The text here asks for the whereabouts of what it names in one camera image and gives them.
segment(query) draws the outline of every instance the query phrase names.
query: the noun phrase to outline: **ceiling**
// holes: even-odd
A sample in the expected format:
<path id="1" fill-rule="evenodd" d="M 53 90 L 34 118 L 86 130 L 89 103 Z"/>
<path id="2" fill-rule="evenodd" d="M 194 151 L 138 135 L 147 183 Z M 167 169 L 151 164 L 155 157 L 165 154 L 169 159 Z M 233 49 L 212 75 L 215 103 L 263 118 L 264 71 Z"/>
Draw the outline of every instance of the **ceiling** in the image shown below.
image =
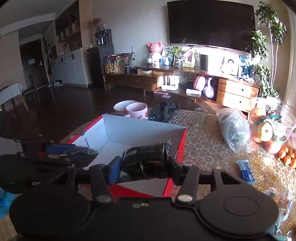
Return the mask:
<path id="1" fill-rule="evenodd" d="M 8 0 L 0 8 L 0 28 L 49 13 L 59 15 L 75 0 Z"/>
<path id="2" fill-rule="evenodd" d="M 36 23 L 33 25 L 29 25 L 18 30 L 19 32 L 19 39 L 25 39 L 37 34 L 43 33 L 48 26 L 52 23 L 52 21 L 46 21 L 41 23 Z"/>

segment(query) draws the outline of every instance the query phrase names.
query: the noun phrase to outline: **red box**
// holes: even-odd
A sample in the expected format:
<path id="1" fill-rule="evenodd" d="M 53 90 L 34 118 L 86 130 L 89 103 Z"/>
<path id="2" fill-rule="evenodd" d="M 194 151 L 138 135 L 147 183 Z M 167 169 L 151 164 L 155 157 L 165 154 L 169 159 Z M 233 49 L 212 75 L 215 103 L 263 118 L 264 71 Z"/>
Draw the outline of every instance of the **red box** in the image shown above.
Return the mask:
<path id="1" fill-rule="evenodd" d="M 146 121 L 115 115 L 101 115 L 86 128 L 82 136 L 75 136 L 68 144 L 90 147 L 98 151 L 95 164 L 109 164 L 131 147 L 173 142 L 170 156 L 181 163 L 184 155 L 186 128 L 155 121 Z M 113 198 L 171 196 L 173 181 L 169 179 L 140 180 L 110 187 Z"/>

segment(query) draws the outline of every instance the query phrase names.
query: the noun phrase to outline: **clear plastic bowl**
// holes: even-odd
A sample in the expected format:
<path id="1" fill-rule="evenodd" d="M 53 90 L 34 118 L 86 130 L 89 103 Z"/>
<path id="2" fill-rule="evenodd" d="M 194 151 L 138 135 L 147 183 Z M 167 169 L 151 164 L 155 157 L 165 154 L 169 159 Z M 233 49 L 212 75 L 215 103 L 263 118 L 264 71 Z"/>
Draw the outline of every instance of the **clear plastic bowl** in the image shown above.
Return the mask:
<path id="1" fill-rule="evenodd" d="M 280 122 L 267 116 L 269 108 L 281 116 Z M 278 153 L 296 127 L 296 118 L 282 105 L 265 98 L 251 98 L 249 125 L 252 138 L 272 154 Z"/>

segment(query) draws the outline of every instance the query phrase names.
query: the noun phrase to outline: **dark floor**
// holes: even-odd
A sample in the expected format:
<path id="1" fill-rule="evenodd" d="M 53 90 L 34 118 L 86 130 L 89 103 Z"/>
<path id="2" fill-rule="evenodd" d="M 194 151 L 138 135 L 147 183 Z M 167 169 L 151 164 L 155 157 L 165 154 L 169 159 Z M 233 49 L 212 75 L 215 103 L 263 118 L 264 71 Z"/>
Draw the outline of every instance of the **dark floor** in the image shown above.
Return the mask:
<path id="1" fill-rule="evenodd" d="M 40 101 L 29 101 L 28 113 L 21 104 L 16 110 L 0 111 L 0 136 L 18 139 L 28 135 L 43 135 L 47 140 L 61 141 L 71 131 L 103 113 L 113 112 L 113 106 L 123 100 L 137 100 L 153 107 L 161 101 L 160 94 L 126 86 L 115 86 L 110 91 L 80 87 L 44 87 L 38 91 Z M 169 101 L 179 103 L 181 109 L 194 110 L 200 106 L 215 113 L 215 107 L 181 96 L 172 96 Z"/>

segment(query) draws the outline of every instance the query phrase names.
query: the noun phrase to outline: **plant stem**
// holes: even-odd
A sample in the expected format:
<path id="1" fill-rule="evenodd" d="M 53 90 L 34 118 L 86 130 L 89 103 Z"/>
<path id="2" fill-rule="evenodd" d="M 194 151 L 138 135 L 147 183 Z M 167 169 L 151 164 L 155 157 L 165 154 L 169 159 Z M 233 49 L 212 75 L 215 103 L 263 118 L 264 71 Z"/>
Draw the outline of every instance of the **plant stem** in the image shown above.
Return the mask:
<path id="1" fill-rule="evenodd" d="M 271 34 L 271 29 L 270 29 L 270 22 L 268 21 L 268 29 L 269 29 L 269 34 L 270 34 L 270 44 L 271 44 L 271 58 L 272 58 L 272 70 L 271 70 L 271 81 L 270 81 L 270 86 L 271 82 L 274 77 L 274 48 L 273 48 L 273 43 L 272 43 L 272 34 Z"/>
<path id="2" fill-rule="evenodd" d="M 276 80 L 276 66 L 277 66 L 277 51 L 278 51 L 278 49 L 279 49 L 279 43 L 277 42 L 277 45 L 276 45 L 276 54 L 275 54 L 276 63 L 275 63 L 275 66 L 274 66 L 274 79 L 273 79 L 273 82 L 272 82 L 271 87 L 274 86 L 274 82 Z"/>

